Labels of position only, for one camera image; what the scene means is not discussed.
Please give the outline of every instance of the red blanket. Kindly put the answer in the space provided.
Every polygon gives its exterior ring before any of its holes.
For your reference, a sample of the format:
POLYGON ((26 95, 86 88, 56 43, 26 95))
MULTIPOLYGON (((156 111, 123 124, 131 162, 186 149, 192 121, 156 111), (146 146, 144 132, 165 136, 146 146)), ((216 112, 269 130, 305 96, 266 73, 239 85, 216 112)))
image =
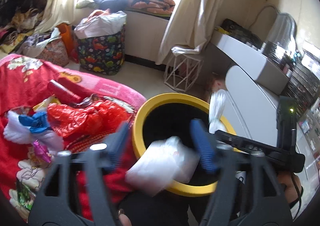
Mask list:
MULTIPOLYGON (((135 110, 138 110, 145 101, 142 95, 125 85, 90 74, 63 69, 49 62, 18 55, 10 55, 0 60, 0 189, 23 218, 28 214, 18 205, 15 191, 16 179, 22 182, 28 181, 38 189, 49 166, 39 163, 30 145, 15 144, 3 138, 3 130, 7 124, 6 113, 11 109, 28 113, 30 108, 50 96, 47 84, 51 79, 57 80, 59 77, 66 77, 72 81, 75 84, 75 90, 81 88, 77 86, 78 84, 87 87, 79 91, 79 94, 97 93, 114 97, 128 103, 135 110)), ((83 150, 81 142, 76 141, 76 137, 66 138, 65 147, 75 152, 83 150)), ((130 137, 122 157, 121 167, 104 177, 114 203, 118 203, 132 191, 124 181, 124 176, 135 161, 130 137)), ((78 179, 83 216, 90 219, 91 213, 84 188, 85 179, 83 176, 78 179)))

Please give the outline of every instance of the beige curtain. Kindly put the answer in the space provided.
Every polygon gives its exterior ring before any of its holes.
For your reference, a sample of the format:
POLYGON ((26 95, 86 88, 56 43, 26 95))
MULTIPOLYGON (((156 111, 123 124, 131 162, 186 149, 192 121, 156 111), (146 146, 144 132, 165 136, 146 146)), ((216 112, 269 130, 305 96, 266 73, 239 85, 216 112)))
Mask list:
POLYGON ((181 0, 164 33, 156 64, 161 64, 175 45, 192 49, 175 53, 199 54, 210 40, 221 1, 181 0))
POLYGON ((58 24, 74 21, 75 0, 48 0, 44 10, 44 16, 36 33, 46 32, 58 24))

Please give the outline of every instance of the black cable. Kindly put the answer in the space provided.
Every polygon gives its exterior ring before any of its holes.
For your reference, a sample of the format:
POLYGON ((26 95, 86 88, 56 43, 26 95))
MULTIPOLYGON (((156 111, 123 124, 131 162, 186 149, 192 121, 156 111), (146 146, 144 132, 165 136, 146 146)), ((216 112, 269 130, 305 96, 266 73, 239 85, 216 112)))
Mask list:
POLYGON ((292 173, 292 172, 291 172, 291 180, 292 180, 292 182, 293 182, 294 188, 295 188, 296 191, 297 191, 297 195, 298 195, 298 199, 299 199, 299 208, 298 208, 298 211, 297 211, 296 215, 295 215, 294 218, 293 218, 293 220, 295 220, 296 217, 297 217, 298 214, 299 214, 302 201, 301 201, 301 194, 300 194, 299 188, 298 188, 297 183, 296 183, 296 181, 295 181, 295 179, 294 179, 294 173, 292 173))

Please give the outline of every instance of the orange container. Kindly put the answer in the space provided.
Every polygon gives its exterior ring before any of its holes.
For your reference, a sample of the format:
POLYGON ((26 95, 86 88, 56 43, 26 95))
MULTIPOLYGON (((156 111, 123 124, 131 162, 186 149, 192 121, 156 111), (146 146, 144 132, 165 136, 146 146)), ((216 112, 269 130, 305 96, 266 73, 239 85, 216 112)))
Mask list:
POLYGON ((71 26, 67 25, 66 23, 62 23, 62 24, 58 25, 57 28, 60 31, 62 41, 67 49, 68 55, 70 56, 72 50, 74 49, 74 42, 73 42, 72 33, 71 33, 71 26))

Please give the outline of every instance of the dinosaur print laundry basket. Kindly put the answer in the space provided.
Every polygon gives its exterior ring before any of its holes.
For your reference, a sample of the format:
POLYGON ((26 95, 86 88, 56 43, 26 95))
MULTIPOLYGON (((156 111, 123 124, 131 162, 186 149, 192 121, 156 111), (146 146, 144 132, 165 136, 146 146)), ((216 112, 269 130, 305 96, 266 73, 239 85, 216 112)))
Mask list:
POLYGON ((124 33, 77 39, 81 68, 97 73, 115 75, 124 62, 124 33))

